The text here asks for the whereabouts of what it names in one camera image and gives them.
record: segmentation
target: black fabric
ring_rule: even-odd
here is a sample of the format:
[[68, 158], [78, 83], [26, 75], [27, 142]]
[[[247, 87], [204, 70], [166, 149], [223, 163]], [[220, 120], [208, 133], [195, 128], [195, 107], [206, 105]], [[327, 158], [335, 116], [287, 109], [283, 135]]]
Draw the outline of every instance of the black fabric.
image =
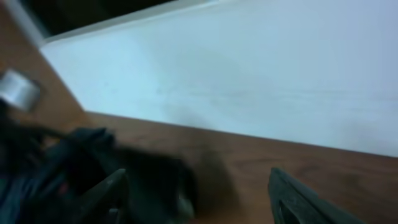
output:
[[[2, 170], [2, 224], [79, 223], [81, 220], [66, 218], [73, 216], [69, 213], [73, 211], [70, 207], [76, 205], [75, 201], [85, 192], [119, 169], [126, 170], [126, 215], [134, 223], [174, 222], [179, 216], [180, 193], [192, 203], [196, 201], [193, 173], [182, 161], [129, 147], [116, 147], [114, 136], [105, 129], [78, 129], [62, 136], [41, 128], [21, 128], [13, 124], [8, 128], [22, 133], [16, 135], [18, 137], [44, 133], [64, 139], [47, 149], [40, 156], [40, 163], [31, 169], [23, 172]], [[8, 145], [8, 149], [13, 147], [15, 145]]]

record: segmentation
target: brown wood surface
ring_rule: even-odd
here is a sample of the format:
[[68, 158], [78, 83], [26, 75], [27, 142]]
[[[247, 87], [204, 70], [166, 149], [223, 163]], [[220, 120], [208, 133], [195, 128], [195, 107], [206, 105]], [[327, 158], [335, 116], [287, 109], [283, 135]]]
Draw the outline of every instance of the brown wood surface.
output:
[[33, 111], [13, 111], [17, 119], [64, 129], [64, 126], [83, 116], [80, 105], [39, 51], [24, 37], [0, 2], [0, 73], [7, 68], [22, 72], [42, 87], [40, 101]]
[[198, 223], [273, 223], [267, 184], [280, 167], [367, 223], [398, 223], [398, 159], [90, 113], [120, 142], [184, 158], [197, 172]]
[[87, 120], [47, 62], [0, 4], [0, 70], [13, 67], [45, 89], [31, 114], [52, 128], [106, 126], [121, 142], [184, 158], [200, 183], [194, 223], [273, 223], [267, 193], [271, 167], [281, 167], [368, 223], [398, 223], [398, 159], [291, 142], [183, 128], [90, 113]]

